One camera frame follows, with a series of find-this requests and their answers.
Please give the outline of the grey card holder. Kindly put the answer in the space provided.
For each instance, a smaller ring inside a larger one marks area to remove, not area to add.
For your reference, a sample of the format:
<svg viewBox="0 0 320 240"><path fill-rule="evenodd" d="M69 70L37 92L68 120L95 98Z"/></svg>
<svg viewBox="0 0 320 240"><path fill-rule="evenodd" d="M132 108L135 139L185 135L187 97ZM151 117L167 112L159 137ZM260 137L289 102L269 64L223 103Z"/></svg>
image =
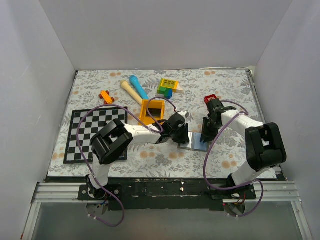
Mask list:
<svg viewBox="0 0 320 240"><path fill-rule="evenodd" d="M188 132L189 143L179 143L178 148L197 152L207 152L210 147L210 143L204 143L203 141L200 142L201 136L202 134L199 132Z"/></svg>

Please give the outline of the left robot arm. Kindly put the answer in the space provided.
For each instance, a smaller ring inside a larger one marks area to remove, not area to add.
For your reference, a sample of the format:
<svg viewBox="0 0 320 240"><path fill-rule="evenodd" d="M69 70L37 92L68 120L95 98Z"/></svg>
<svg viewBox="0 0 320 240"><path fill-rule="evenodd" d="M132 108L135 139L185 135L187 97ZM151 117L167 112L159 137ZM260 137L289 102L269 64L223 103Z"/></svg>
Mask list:
<svg viewBox="0 0 320 240"><path fill-rule="evenodd" d="M130 125L119 119L112 120L90 140L92 149L92 173L86 176L88 192L95 200L106 196L106 185L111 164L117 161L127 147L133 144L162 144L172 140L178 144L186 144L189 140L188 124L189 112L178 111L168 120L163 120L160 127L156 124Z"/></svg>

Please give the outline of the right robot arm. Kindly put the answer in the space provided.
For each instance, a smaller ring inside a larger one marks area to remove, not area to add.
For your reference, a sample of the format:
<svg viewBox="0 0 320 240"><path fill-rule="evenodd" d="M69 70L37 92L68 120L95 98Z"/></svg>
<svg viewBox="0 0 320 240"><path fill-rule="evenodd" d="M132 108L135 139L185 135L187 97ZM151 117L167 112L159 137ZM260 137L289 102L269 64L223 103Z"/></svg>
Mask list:
<svg viewBox="0 0 320 240"><path fill-rule="evenodd" d="M212 189L225 190L230 198L237 199L245 192L245 186L287 160L280 129L274 122L264 123L251 119L245 108L238 111L240 104L236 102L229 101L230 106L224 106L224 101L218 98L206 99L204 102L208 116L203 118L200 140L211 143L205 161L209 159L211 150L227 128L244 138L246 161L228 176L225 187L208 184Z"/></svg>

